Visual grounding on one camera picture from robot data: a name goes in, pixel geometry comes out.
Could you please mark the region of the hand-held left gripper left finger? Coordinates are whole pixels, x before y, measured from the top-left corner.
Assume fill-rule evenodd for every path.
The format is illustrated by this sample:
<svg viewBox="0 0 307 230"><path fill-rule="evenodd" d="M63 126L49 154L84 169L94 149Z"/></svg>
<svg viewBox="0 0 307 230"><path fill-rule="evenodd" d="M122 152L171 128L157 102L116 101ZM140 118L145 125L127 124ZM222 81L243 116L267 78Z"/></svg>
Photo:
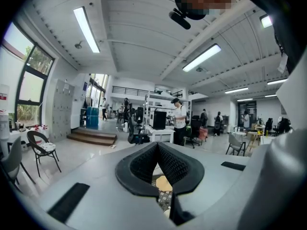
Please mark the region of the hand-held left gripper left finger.
<svg viewBox="0 0 307 230"><path fill-rule="evenodd" d="M155 198L131 194L117 180L115 168L124 157L147 145L128 147L96 156L51 185L40 197L40 219L51 230L173 230L175 224ZM65 223L47 212L75 184L89 185Z"/></svg>

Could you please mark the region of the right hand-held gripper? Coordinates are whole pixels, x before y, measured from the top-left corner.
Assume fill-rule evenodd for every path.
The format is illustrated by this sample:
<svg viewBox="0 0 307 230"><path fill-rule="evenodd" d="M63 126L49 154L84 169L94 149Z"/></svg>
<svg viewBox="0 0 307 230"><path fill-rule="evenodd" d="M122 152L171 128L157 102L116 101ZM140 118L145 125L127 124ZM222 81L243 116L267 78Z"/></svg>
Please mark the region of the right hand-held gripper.
<svg viewBox="0 0 307 230"><path fill-rule="evenodd" d="M240 230L307 228L307 56L277 92L293 131L275 138L246 204Z"/></svg>

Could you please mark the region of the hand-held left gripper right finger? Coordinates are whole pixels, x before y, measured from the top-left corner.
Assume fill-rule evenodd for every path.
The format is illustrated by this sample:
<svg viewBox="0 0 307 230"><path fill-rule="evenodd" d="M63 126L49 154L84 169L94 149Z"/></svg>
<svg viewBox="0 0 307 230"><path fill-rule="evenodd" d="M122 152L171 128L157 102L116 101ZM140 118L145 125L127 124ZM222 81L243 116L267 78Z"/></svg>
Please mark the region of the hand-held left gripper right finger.
<svg viewBox="0 0 307 230"><path fill-rule="evenodd" d="M159 142L160 148L168 148L193 158L192 165L201 163L204 175L192 192L179 194L183 211L194 218L176 226L166 217L157 217L159 230L237 230L244 204L247 202L247 186L241 179L244 172L222 166L224 161L248 165L250 158L188 149L168 142Z"/></svg>

